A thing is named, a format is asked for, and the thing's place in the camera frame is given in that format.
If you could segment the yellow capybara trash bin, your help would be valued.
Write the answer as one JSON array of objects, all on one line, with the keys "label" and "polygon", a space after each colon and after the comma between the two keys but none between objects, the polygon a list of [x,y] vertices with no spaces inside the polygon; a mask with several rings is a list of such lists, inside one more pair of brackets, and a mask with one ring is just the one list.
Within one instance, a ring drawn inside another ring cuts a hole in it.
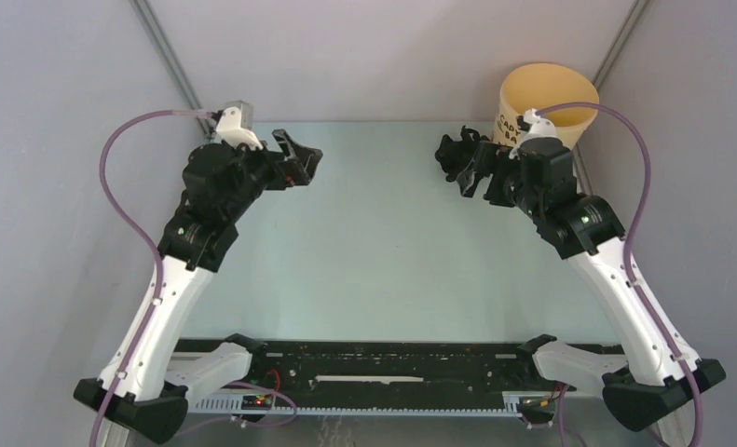
[{"label": "yellow capybara trash bin", "polygon": [[[567,102],[598,103],[599,94],[589,79],[570,68],[553,63],[531,63],[514,69],[505,77],[498,99],[491,140],[513,146],[522,138],[517,117],[525,111]],[[593,123],[597,112],[575,107],[549,112],[546,116],[556,126],[557,136],[564,146],[572,149]]]}]

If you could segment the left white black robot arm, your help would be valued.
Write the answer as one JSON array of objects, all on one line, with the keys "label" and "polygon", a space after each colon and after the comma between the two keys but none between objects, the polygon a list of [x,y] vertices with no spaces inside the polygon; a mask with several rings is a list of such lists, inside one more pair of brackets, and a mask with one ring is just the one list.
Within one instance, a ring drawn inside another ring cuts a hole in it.
[{"label": "left white black robot arm", "polygon": [[102,419],[164,444],[216,390],[266,380],[266,361],[244,342],[224,341],[180,369],[169,366],[185,322],[239,235],[237,221],[265,191],[307,186],[316,175],[322,150],[284,129],[272,136],[276,151],[222,138],[189,155],[180,205],[151,248],[154,273],[138,313],[99,376],[75,387],[75,399]]}]

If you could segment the black plastic trash bag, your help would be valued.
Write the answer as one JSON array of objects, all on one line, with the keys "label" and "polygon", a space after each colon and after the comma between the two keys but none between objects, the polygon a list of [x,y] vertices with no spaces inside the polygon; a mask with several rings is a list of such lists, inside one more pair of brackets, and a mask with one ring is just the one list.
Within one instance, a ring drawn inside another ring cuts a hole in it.
[{"label": "black plastic trash bag", "polygon": [[453,183],[457,175],[471,162],[478,143],[489,141],[490,139],[478,130],[466,126],[461,127],[458,140],[444,134],[434,156],[444,172],[445,180]]}]

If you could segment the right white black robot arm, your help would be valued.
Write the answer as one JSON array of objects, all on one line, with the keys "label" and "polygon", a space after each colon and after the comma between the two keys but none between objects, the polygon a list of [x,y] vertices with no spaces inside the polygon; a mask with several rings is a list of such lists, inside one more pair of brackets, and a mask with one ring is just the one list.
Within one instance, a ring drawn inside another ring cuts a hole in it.
[{"label": "right white black robot arm", "polygon": [[435,156],[464,197],[488,179],[486,201],[528,217],[593,288],[620,338],[619,355],[599,355],[539,336],[523,345],[527,356],[514,365],[521,386],[574,386],[639,432],[692,401],[695,391],[724,380],[721,364],[700,357],[678,333],[635,259],[625,255],[628,240],[614,210],[602,197],[578,191],[572,154],[558,139],[534,139],[512,150],[464,129],[458,142],[443,139]]}]

